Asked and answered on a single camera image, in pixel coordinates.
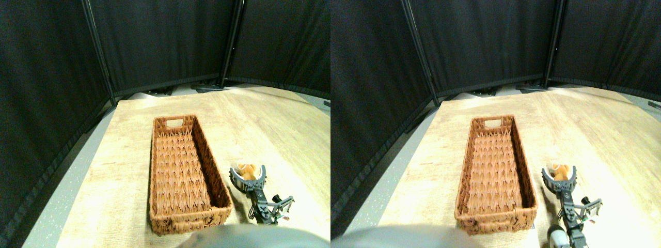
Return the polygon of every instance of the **stuffed toy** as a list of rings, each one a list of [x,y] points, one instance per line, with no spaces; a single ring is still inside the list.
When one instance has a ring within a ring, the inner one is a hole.
[[[569,180],[570,171],[569,166],[567,165],[555,165],[553,164],[549,170],[553,173],[553,179],[556,181],[567,181]]]
[[[254,176],[254,165],[249,164],[239,164],[239,175],[243,177],[243,180],[257,180]]]

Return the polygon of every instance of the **black fabric backdrop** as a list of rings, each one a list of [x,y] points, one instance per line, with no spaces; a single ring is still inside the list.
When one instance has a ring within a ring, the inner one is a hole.
[[[246,0],[229,79],[331,99],[328,0]]]
[[[543,77],[553,1],[413,0],[438,95]]]
[[[218,77],[232,4],[91,0],[115,95]]]
[[[393,142],[431,101],[399,0],[335,1],[331,237],[344,233]]]
[[[551,78],[661,101],[661,1],[568,1]]]
[[[0,80],[4,247],[109,99],[81,2],[0,2]]]

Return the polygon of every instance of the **wicker basket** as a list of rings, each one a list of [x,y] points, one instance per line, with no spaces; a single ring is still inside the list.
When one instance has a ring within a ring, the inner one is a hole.
[[[501,120],[486,127],[487,120]],[[530,229],[537,197],[514,116],[474,118],[461,172],[455,219],[469,235]]]
[[[168,120],[183,120],[167,126]],[[225,223],[233,203],[197,116],[154,119],[149,219],[158,235]]]

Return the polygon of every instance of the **basket handle hole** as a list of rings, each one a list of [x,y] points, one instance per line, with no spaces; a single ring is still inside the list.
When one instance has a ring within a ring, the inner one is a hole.
[[[500,127],[501,125],[502,125],[502,120],[501,119],[485,121],[485,127],[487,127],[487,128],[497,128],[497,127]]]
[[[184,124],[184,119],[168,120],[165,122],[165,125],[169,128],[177,128],[182,126],[183,124]]]

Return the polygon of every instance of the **light wood tabletop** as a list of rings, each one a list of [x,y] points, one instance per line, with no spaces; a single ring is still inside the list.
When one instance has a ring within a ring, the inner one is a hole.
[[[560,202],[541,169],[556,161],[577,168],[574,203],[603,200],[596,224],[583,230],[590,247],[661,247],[661,123],[619,93],[594,88],[443,102],[379,225],[455,227],[471,119],[503,114],[516,118],[537,191],[534,229],[470,239],[484,247],[548,247]]]
[[[153,121],[196,114],[235,208],[225,224],[256,223],[229,180],[232,163],[265,165],[264,193],[293,196],[280,226],[330,239],[331,119],[273,88],[120,101],[76,196],[58,247],[174,247],[191,233],[159,237],[148,222]]]

